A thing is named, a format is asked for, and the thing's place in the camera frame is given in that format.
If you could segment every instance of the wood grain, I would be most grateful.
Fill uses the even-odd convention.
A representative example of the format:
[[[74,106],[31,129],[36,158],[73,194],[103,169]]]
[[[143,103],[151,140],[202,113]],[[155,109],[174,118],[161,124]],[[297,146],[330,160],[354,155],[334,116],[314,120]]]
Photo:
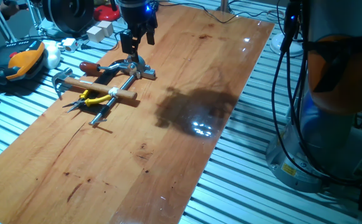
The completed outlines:
[[[273,24],[183,6],[157,17],[156,45],[139,53],[158,78],[130,88],[136,108],[116,104],[92,128],[62,108],[78,98],[68,91],[0,155],[0,222],[178,222]]]

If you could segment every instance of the hammer head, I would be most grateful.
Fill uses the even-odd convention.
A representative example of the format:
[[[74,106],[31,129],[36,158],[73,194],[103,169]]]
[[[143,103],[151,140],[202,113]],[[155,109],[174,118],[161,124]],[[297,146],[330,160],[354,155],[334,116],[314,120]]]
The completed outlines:
[[[53,86],[54,86],[54,90],[55,90],[55,92],[57,93],[57,96],[58,96],[60,99],[62,99],[62,98],[61,98],[61,92],[60,92],[60,90],[58,90],[58,89],[56,88],[56,86],[57,86],[57,84],[59,84],[59,83],[63,83],[64,80],[65,80],[69,75],[71,75],[71,74],[73,74],[73,70],[71,70],[71,68],[66,68],[63,72],[59,72],[59,73],[57,73],[56,75],[54,75],[54,76],[52,77],[52,84],[53,84]]]

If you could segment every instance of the white box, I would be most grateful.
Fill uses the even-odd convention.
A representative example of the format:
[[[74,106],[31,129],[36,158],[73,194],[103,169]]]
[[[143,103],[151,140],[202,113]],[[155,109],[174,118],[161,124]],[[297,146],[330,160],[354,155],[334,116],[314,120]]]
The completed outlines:
[[[112,22],[108,22],[108,21],[99,22],[98,27],[103,29],[103,31],[105,33],[105,37],[111,36],[114,32]]]
[[[99,27],[91,27],[88,31],[87,31],[87,35],[88,35],[88,39],[90,41],[99,43],[101,42],[104,38],[105,38],[105,33],[103,31],[102,28]]]

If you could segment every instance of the yellow pliers handle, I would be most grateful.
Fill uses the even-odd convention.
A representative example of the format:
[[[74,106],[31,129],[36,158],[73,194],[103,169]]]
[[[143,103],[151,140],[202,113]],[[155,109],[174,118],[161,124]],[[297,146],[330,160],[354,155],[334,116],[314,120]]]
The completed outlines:
[[[82,94],[80,94],[80,98],[85,99],[84,103],[87,106],[90,106],[90,105],[93,105],[93,104],[98,104],[98,103],[110,100],[112,98],[112,96],[106,95],[106,96],[96,98],[96,99],[87,99],[88,94],[89,94],[89,90],[85,90]]]
[[[92,104],[97,104],[97,103],[101,103],[101,102],[110,100],[111,98],[112,98],[112,96],[106,95],[106,96],[103,96],[103,97],[101,97],[101,98],[86,99],[86,100],[84,101],[84,103],[85,103],[85,105],[90,106],[90,105],[92,105]]]

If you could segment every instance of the wooden screwdriver handle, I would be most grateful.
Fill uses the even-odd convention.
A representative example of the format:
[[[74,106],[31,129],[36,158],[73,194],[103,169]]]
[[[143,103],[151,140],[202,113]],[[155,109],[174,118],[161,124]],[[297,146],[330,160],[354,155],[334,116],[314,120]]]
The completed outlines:
[[[95,90],[100,93],[107,93],[109,94],[109,91],[113,89],[113,87],[109,87],[106,85],[98,84],[98,83],[92,83],[92,82],[86,82],[83,80],[76,80],[75,78],[68,77],[64,80],[65,83],[68,83],[73,86],[78,86],[82,88],[86,88],[88,90]],[[128,91],[128,90],[121,90],[117,89],[115,91],[115,96],[122,97],[122,98],[129,98],[129,99],[136,99],[138,96],[137,93]]]
[[[90,63],[90,62],[81,62],[80,69],[83,72],[99,72],[100,65],[97,63]]]

